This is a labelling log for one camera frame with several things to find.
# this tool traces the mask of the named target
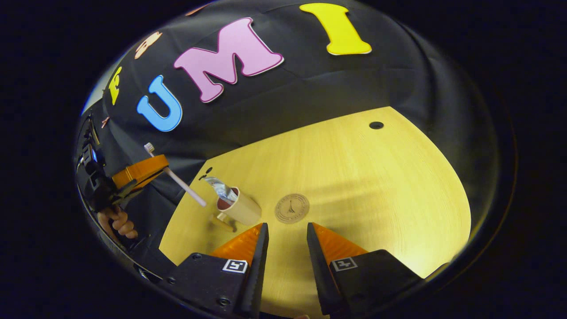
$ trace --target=blue letter u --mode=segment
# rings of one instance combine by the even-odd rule
[[[162,132],[171,131],[179,125],[179,122],[181,122],[181,116],[183,115],[183,110],[181,109],[179,101],[173,94],[171,94],[166,86],[163,85],[162,75],[158,75],[153,81],[151,81],[148,91],[158,95],[163,103],[165,103],[170,109],[170,114],[167,117],[159,115],[150,105],[147,96],[143,96],[138,102],[138,113],[143,115],[156,129]]]

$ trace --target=toothbrush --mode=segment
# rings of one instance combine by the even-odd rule
[[[146,152],[148,152],[150,156],[154,157],[152,152],[155,151],[155,148],[151,143],[144,145],[143,148],[146,149]],[[203,207],[207,206],[205,200],[202,199],[197,193],[195,193],[195,191],[189,188],[189,185],[187,185],[185,182],[181,180],[181,178],[175,175],[175,173],[172,172],[169,167],[164,168],[163,171],[166,172],[167,175],[171,176],[171,178],[173,178],[174,181],[177,182],[177,184],[179,184],[179,186],[181,186],[181,188],[183,188],[189,195],[191,195],[191,197],[194,198],[201,206]]]

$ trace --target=letter m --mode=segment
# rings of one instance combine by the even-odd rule
[[[242,18],[224,26],[218,32],[218,52],[200,48],[185,51],[174,63],[183,68],[201,90],[201,101],[211,102],[222,94],[222,84],[213,83],[208,74],[235,84],[234,56],[242,62],[242,74],[251,77],[273,69],[284,61],[272,52],[251,27],[252,18]]]

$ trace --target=human hand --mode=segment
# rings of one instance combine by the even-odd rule
[[[128,214],[118,205],[113,205],[103,209],[96,214],[96,217],[104,231],[115,240],[118,240],[118,238],[114,236],[112,229],[108,225],[108,221],[110,219],[114,221],[112,223],[112,228],[118,230],[118,234],[130,239],[138,237],[138,232],[134,229],[134,223],[131,220],[128,220]]]

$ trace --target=table surface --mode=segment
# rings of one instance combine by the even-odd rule
[[[369,124],[380,121],[381,129]],[[209,221],[213,188],[198,178],[214,176],[237,186],[262,209],[269,246],[261,311],[279,316],[320,311],[307,247],[307,223],[324,226],[367,251],[386,249],[424,278],[449,262],[469,238],[471,214],[464,188],[441,151],[391,107],[322,121],[246,145],[205,162],[172,216],[160,250],[179,265],[193,252],[211,253],[235,233]],[[310,204],[295,224],[276,219],[288,194]]]

